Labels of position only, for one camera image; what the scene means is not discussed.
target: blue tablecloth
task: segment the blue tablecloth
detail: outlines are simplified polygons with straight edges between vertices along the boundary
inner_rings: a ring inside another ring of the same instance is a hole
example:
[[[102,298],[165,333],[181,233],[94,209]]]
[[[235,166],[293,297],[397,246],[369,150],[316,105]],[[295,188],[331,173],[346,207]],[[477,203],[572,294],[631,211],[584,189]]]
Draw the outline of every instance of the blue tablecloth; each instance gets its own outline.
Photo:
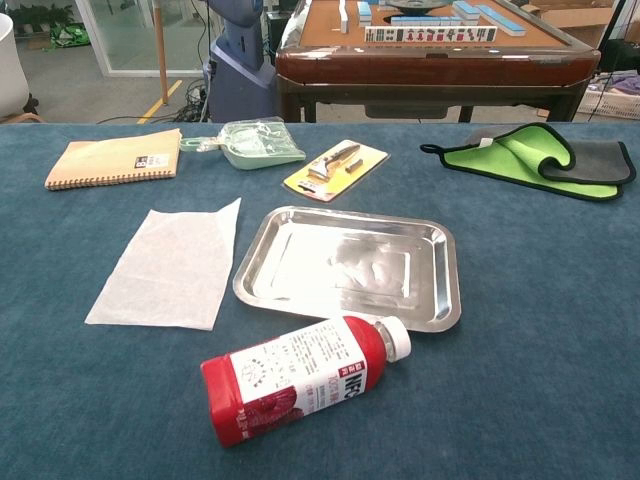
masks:
[[[344,138],[391,153],[330,207],[447,226],[462,318],[413,334],[411,356],[366,395],[225,450],[200,363],[308,319],[247,306],[230,283],[213,332],[85,316],[149,209],[215,211],[241,196],[233,275],[267,213],[320,205],[281,186],[299,165],[244,172],[217,152],[182,154],[171,180],[43,187],[69,141],[163,128],[0,127],[2,478],[638,478],[638,182],[590,203],[418,150],[461,144],[469,125],[292,125],[309,158]],[[640,162],[635,124],[558,129],[622,140]]]

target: cardboard box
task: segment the cardboard box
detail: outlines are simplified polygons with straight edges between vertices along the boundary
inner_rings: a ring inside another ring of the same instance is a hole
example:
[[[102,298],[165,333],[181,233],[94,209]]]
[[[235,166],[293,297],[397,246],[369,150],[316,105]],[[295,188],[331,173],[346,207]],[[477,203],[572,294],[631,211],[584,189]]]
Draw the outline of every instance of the cardboard box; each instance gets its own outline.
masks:
[[[640,20],[636,20],[629,25],[625,40],[627,42],[640,43]]]
[[[614,0],[529,0],[529,4],[546,12],[576,8],[610,8],[613,7]]]
[[[544,10],[536,5],[524,5],[522,9],[594,48],[598,47],[613,15],[611,8]]]

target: glass door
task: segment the glass door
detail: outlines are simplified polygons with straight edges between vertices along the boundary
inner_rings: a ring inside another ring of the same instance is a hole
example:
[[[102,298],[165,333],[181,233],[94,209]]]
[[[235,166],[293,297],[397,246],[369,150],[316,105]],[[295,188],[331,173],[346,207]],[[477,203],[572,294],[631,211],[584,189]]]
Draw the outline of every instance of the glass door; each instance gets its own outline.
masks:
[[[158,0],[170,75],[202,75],[208,57],[207,6],[201,0]],[[152,0],[78,0],[98,63],[105,75],[157,75]],[[209,12],[211,39],[222,20]]]

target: mahjong table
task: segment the mahjong table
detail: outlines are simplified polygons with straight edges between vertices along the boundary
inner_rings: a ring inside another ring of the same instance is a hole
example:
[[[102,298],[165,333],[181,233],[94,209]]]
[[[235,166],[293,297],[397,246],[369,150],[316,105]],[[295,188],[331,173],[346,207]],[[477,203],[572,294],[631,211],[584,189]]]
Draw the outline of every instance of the mahjong table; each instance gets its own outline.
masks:
[[[355,0],[345,2],[343,25],[340,4],[300,0],[287,24],[276,70],[289,122],[301,120],[302,107],[305,120],[315,121],[317,102],[417,118],[460,105],[460,121],[470,121],[473,106],[524,104],[549,110],[550,121],[571,121],[600,58],[595,48],[504,0],[467,4],[517,24],[517,36],[485,17],[474,26],[402,26],[401,12],[388,4],[370,4],[370,21],[362,25]],[[428,15],[455,13],[446,5]]]

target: table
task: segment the table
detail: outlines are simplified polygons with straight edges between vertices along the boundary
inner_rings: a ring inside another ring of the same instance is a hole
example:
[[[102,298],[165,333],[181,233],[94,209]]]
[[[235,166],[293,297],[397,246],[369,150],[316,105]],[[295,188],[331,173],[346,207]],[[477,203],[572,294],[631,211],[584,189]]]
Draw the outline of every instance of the table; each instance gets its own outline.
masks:
[[[499,30],[492,43],[368,43],[358,26],[355,0],[347,0],[349,31],[340,33],[338,0],[301,0],[276,57],[282,115],[300,121],[300,107],[315,120],[316,102],[365,105],[371,111],[462,105],[525,104],[550,111],[550,121],[571,120],[599,60],[599,52],[506,0],[489,5],[526,28],[521,37]],[[394,11],[372,5],[372,25],[388,25]],[[452,15],[450,6],[433,16]],[[489,25],[480,19],[480,25]]]
[[[262,218],[319,206],[281,187],[296,165],[233,169],[186,153],[171,180],[49,192],[67,142],[173,126],[0,128],[0,471],[4,479],[631,479],[640,471],[640,188],[590,203],[447,170],[422,142],[468,125],[292,125],[310,157],[345,137],[391,158],[331,208],[429,219],[456,237],[462,317],[413,334],[371,392],[233,449],[209,423],[212,356],[307,325],[228,285],[213,332],[83,321],[149,209],[242,196],[234,267]],[[217,127],[181,124],[185,136]],[[559,125],[618,138],[631,124]]]

